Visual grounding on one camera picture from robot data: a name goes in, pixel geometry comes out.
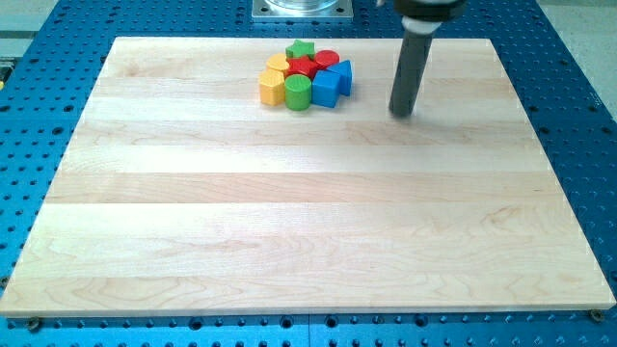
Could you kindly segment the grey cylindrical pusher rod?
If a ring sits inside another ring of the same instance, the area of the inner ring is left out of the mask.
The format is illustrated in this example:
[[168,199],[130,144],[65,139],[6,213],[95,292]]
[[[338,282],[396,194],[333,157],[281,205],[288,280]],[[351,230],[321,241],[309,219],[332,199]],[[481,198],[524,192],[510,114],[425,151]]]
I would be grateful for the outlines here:
[[409,117],[416,105],[435,32],[442,25],[404,16],[405,33],[392,84],[389,110],[397,118]]

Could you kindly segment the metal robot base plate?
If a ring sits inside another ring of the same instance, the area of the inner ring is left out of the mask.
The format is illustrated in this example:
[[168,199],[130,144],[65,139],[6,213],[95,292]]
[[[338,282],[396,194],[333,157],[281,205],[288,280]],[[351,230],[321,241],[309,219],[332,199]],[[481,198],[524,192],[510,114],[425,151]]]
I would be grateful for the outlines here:
[[253,20],[352,19],[352,0],[253,0]]

